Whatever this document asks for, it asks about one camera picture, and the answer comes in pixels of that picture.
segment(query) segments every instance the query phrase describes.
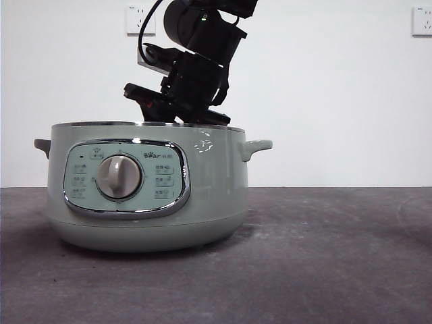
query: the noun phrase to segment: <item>power socket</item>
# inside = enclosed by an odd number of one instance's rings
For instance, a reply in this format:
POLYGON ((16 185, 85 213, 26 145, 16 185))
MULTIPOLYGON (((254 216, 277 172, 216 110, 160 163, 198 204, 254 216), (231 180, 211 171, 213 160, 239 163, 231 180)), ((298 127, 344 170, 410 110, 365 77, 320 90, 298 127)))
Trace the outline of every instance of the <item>power socket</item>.
MULTIPOLYGON (((140 33, 142 23, 147 17, 147 14, 153 6, 152 0, 147 0, 140 5, 129 5, 126 7, 126 33, 128 35, 137 35, 140 33)), ((144 31, 145 35, 155 35, 156 34, 156 15, 147 24, 144 31)))
POLYGON ((412 35, 432 36, 432 7, 412 8, 412 35))

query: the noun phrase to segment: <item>control knob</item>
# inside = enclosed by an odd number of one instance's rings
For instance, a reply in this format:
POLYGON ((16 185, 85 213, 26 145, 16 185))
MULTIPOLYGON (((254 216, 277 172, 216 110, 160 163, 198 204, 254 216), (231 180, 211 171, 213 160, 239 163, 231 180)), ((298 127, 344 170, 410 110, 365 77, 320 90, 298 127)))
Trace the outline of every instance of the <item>control knob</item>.
POLYGON ((99 165, 96 183, 99 190, 109 198, 124 199, 138 189, 141 170, 133 159, 114 155, 99 165))

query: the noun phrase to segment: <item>black cable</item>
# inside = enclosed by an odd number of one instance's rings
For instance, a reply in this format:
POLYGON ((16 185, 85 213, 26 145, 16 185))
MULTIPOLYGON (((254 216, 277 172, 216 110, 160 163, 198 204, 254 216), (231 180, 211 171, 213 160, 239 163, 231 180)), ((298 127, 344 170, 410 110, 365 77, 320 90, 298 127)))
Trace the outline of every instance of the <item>black cable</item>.
POLYGON ((144 36, 144 31, 147 27, 147 24, 149 23, 151 17, 155 13, 158 6, 161 4, 163 0, 157 0, 156 3, 153 5, 153 7, 150 9, 150 11, 147 14, 146 19, 142 23, 140 34, 138 35, 138 51, 140 52, 140 55, 142 59, 149 65, 154 65, 154 63, 147 60, 146 55, 144 54, 144 49, 142 48, 142 37, 144 36))

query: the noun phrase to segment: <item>pot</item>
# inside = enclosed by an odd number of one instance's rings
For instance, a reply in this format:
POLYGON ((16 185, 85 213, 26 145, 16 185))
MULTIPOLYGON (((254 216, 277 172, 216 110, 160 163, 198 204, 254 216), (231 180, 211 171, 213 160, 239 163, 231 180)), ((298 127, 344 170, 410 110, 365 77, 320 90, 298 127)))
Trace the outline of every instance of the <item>pot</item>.
POLYGON ((231 235, 248 212, 247 165, 269 140, 194 124, 57 124, 35 140, 49 158, 47 216, 76 246, 175 250, 231 235))

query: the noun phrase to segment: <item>white wall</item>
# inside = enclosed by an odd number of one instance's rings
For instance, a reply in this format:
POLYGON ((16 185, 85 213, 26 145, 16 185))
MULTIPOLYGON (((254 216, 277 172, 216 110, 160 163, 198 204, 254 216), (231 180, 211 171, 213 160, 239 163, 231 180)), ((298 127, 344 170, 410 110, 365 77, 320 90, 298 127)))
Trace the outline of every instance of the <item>white wall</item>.
MULTIPOLYGON (((122 97, 162 75, 136 65, 125 0, 3 0, 3 186, 44 186, 32 147, 52 124, 141 120, 122 97)), ((412 38, 432 0, 260 0, 231 68, 222 112, 249 139, 274 140, 251 186, 432 185, 432 38, 412 38)), ((157 12, 161 46, 164 7, 157 12)))

